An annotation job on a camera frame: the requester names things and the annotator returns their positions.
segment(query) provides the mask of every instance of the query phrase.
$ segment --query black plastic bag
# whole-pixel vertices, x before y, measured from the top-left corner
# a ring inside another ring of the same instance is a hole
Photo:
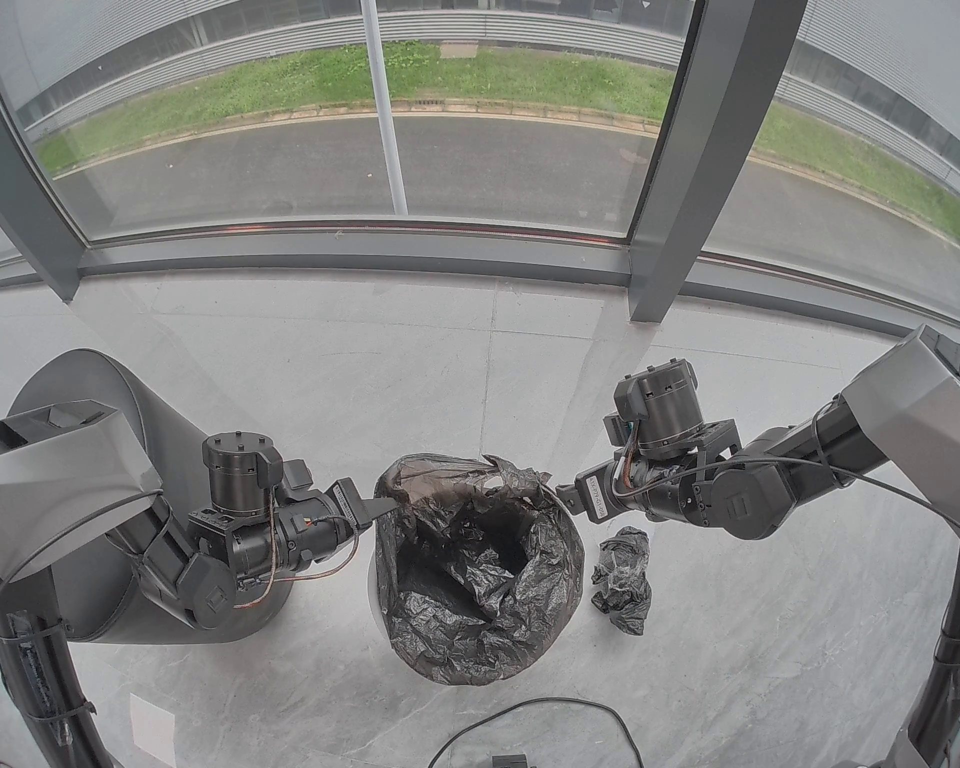
[[[435,683],[486,685],[526,669],[583,589],[584,546],[549,475],[484,458],[405,456],[374,492],[400,504],[376,522],[387,635]]]
[[[628,525],[611,539],[601,541],[600,549],[600,561],[591,579],[600,591],[590,602],[608,614],[620,632],[643,635],[652,597],[646,575],[650,540],[646,533]]]

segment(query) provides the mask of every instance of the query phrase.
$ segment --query grass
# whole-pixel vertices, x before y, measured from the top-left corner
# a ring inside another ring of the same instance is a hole
[[[595,108],[660,120],[673,73],[626,61],[480,48],[475,59],[441,59],[440,46],[384,45],[391,96],[450,97]],[[363,46],[251,61],[107,109],[45,138],[37,154],[51,173],[138,145],[164,132],[196,130],[262,110],[371,102]],[[960,197],[872,144],[774,104],[756,148],[788,163],[848,180],[960,240]]]

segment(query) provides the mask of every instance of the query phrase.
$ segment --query gray marble floor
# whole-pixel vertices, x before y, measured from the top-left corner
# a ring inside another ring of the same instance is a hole
[[[889,340],[678,301],[626,322],[619,290],[492,279],[286,272],[88,279],[72,304],[0,293],[0,408],[58,353],[115,356],[208,432],[270,434],[318,482],[369,490],[395,457],[491,452],[568,481],[610,452],[601,418],[626,372],[685,356],[708,418],[750,439],[809,416]],[[878,476],[906,483],[894,468]],[[623,523],[577,524],[587,573]],[[652,531],[642,638],[584,600],[549,652],[486,688],[421,679],[376,630],[372,539],[337,578],[297,585],[280,616],[220,646],[74,646],[97,723],[127,768],[130,697],[173,712],[179,768],[420,768],[453,732],[533,696],[617,708],[651,768],[807,766],[882,757],[923,681],[957,552],[926,511],[854,485],[747,543]],[[526,752],[540,768],[628,766],[601,712],[543,706],[458,742],[439,765]],[[0,696],[0,760],[42,760]]]

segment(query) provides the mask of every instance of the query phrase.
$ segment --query trash can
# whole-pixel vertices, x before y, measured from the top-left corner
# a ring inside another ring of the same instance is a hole
[[[539,659],[573,615],[584,546],[549,475],[434,454],[397,460],[374,495],[377,599],[391,645],[428,680],[486,685]]]

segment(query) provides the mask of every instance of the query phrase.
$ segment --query asphalt road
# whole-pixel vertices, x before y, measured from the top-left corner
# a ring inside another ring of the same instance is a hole
[[[398,116],[411,215],[624,231],[653,140],[578,125]],[[56,182],[86,231],[393,212],[375,118],[225,132]],[[953,308],[960,248],[796,175],[748,162],[708,247],[767,256]]]

